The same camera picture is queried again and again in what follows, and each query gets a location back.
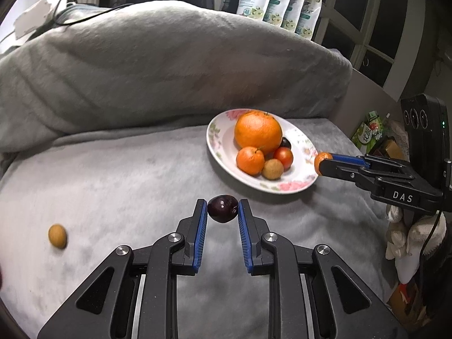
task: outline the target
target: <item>tomato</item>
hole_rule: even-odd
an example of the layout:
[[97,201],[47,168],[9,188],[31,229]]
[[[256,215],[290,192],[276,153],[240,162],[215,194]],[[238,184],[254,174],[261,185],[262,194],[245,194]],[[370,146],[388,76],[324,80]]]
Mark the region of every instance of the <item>tomato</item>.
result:
[[293,163],[292,151],[289,148],[285,148],[283,146],[275,150],[273,158],[281,161],[285,171],[288,170]]

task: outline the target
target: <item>gray pillow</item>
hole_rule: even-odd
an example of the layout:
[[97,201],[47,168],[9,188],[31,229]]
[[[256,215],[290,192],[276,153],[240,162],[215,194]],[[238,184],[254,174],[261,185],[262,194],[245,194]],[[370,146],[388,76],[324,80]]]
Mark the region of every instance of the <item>gray pillow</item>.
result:
[[233,107],[327,117],[351,71],[271,24],[136,4],[51,29],[0,60],[0,152],[85,131],[204,124]]

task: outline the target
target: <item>plate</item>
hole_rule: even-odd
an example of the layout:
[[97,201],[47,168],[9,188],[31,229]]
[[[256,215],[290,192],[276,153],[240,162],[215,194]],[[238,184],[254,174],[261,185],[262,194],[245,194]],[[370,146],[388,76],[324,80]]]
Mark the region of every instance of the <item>plate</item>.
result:
[[275,181],[269,181],[261,175],[253,177],[239,170],[236,156],[240,148],[234,141],[234,127],[237,118],[248,111],[250,109],[247,108],[227,110],[210,121],[206,138],[213,158],[232,177],[256,190],[272,194],[294,194],[306,190],[318,177],[314,169],[317,150],[303,131],[276,115],[272,116],[281,125],[283,136],[292,144],[292,166]]

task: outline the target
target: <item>pink flower pattern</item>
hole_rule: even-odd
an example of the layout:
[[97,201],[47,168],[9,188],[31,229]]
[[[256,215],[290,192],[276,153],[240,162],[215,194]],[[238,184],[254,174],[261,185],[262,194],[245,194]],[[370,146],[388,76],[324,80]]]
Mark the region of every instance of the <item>pink flower pattern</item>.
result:
[[314,175],[309,175],[305,181],[292,181],[292,182],[280,183],[279,189],[281,191],[301,190],[302,188],[309,186],[315,178],[316,177]]
[[226,112],[226,116],[232,121],[237,120],[237,118],[247,112],[249,112],[249,110],[229,110]]

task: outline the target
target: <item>small orange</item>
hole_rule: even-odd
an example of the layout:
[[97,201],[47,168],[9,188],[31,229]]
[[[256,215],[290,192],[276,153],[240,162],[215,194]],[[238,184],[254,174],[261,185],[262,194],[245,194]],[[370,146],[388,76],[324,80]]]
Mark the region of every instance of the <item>small orange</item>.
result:
[[237,153],[236,163],[239,170],[255,176],[264,168],[264,153],[254,146],[246,146]]
[[316,159],[314,159],[314,169],[316,170],[316,173],[321,176],[322,174],[320,173],[320,163],[324,160],[324,159],[333,159],[333,156],[330,153],[327,152],[321,152],[319,154],[316,155]]
[[67,232],[61,224],[54,224],[49,228],[49,241],[55,247],[64,249],[67,244]]
[[279,147],[283,130],[272,115],[261,110],[251,110],[237,120],[234,138],[241,148],[254,146],[266,155]]

